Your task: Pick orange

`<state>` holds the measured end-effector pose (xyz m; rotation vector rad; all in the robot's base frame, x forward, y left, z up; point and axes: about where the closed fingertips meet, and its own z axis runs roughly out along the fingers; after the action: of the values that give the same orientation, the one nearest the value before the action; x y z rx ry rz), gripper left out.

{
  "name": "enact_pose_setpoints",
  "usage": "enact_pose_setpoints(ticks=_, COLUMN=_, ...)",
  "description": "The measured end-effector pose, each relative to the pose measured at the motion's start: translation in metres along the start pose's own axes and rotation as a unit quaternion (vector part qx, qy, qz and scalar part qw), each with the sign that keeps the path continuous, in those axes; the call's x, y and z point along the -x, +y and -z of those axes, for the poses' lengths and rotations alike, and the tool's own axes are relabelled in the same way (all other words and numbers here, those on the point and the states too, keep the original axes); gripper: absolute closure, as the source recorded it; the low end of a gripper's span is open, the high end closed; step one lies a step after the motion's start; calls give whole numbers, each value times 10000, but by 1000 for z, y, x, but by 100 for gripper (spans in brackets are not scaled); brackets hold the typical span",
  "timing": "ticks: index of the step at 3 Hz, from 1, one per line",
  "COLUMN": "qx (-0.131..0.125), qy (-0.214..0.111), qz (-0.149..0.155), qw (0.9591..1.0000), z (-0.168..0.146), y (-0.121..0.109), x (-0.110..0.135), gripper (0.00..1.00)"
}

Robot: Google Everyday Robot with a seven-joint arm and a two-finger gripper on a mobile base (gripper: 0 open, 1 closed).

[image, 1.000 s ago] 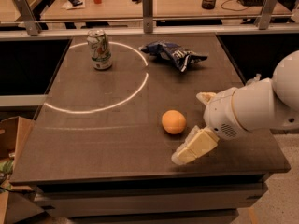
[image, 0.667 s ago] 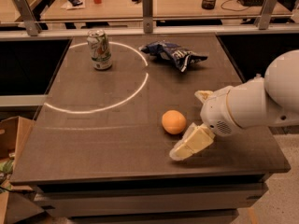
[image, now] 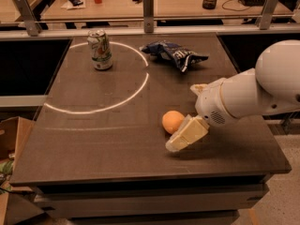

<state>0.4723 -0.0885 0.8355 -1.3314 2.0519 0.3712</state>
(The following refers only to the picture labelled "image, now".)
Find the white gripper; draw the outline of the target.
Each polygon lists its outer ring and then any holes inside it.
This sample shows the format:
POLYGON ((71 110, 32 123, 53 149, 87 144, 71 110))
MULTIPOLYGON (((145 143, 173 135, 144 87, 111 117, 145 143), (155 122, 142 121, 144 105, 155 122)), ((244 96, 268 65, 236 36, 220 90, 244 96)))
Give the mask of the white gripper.
POLYGON ((225 108, 221 93, 224 82, 225 79, 221 78, 209 84, 190 86, 191 92, 197 96, 195 109, 198 115, 187 115, 179 129, 166 142, 165 147, 170 152, 178 152, 200 140, 208 133, 210 126, 222 127, 238 121, 225 108))

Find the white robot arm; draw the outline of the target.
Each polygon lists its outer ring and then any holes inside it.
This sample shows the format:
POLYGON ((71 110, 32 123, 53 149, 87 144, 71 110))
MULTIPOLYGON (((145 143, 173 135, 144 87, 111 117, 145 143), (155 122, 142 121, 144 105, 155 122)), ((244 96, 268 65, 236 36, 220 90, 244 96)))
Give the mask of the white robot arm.
POLYGON ((210 127, 233 124, 250 115, 300 110, 300 41, 283 40, 266 48, 256 66, 231 78, 194 84, 197 115, 190 115, 166 142, 180 151, 204 137, 210 127))

